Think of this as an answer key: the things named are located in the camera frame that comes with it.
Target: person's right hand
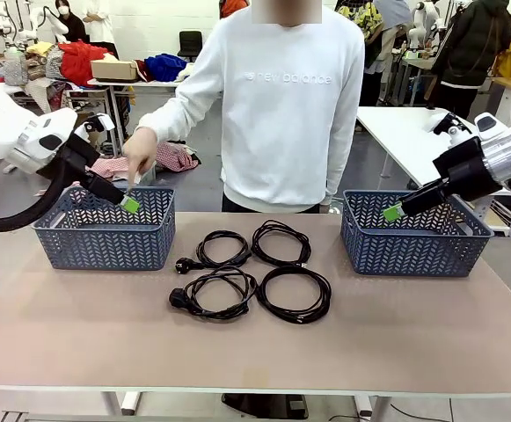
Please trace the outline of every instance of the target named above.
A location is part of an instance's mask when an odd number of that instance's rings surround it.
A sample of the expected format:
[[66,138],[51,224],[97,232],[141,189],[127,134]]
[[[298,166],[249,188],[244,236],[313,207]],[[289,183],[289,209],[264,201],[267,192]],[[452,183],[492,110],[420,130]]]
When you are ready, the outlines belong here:
[[126,141],[122,149],[128,158],[128,189],[134,186],[135,174],[143,174],[156,162],[157,136],[148,127],[140,127]]

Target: black jacket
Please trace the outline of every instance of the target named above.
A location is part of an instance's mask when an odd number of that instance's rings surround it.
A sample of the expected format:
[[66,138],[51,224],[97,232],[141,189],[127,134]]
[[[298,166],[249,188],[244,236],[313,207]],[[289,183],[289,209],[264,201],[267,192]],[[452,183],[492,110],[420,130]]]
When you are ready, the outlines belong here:
[[89,42],[89,37],[85,32],[85,25],[83,23],[83,20],[81,20],[71,12],[69,13],[67,19],[64,19],[63,16],[60,16],[60,20],[69,29],[69,32],[65,35],[65,38],[67,38],[68,41],[76,42],[81,40],[83,42]]
[[478,87],[497,54],[511,42],[508,0],[475,0],[450,28],[433,66],[440,80],[457,86]]

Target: black pants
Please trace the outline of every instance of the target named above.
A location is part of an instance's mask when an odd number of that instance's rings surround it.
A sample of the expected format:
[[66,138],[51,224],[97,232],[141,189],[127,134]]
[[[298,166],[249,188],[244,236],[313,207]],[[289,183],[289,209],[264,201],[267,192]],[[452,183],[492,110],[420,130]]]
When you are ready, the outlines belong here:
[[367,73],[362,78],[361,100],[359,106],[374,107],[380,97],[380,87],[382,85],[382,73],[376,72],[372,75]]
[[[223,213],[257,213],[252,209],[242,207],[235,202],[232,202],[226,195],[222,197],[222,212]],[[300,214],[319,214],[319,204],[313,206]]]
[[458,117],[468,119],[472,103],[476,99],[476,95],[478,95],[478,89],[463,90],[439,84],[435,88],[434,95],[435,107],[444,108]]

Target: white wall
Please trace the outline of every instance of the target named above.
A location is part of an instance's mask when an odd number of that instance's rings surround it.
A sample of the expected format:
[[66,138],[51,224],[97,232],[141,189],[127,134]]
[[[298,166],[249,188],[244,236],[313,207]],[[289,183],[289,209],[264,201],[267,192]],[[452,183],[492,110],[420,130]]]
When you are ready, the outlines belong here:
[[[70,0],[74,12],[81,17],[85,0]],[[407,0],[413,8],[418,0]],[[160,53],[176,54],[179,51],[179,31],[199,30],[205,39],[218,20],[218,0],[110,0],[114,37],[123,59],[139,59]],[[323,0],[333,7],[336,0]],[[54,0],[35,0],[39,6],[54,9]],[[10,13],[17,18],[14,0],[8,0]],[[444,16],[449,0],[437,5]],[[28,18],[21,5],[25,23]],[[42,40],[53,41],[52,33],[45,24],[39,30]],[[0,41],[0,51],[4,48]]]

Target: black plug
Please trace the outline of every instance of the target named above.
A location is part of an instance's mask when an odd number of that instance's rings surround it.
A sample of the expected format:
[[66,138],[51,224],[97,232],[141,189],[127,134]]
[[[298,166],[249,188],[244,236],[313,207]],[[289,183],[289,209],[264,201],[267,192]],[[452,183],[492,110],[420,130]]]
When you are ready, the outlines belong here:
[[181,258],[175,264],[175,269],[179,274],[187,274],[191,270],[203,270],[204,265],[190,258]]
[[188,309],[188,300],[185,290],[182,288],[174,288],[169,295],[169,303],[173,308]]

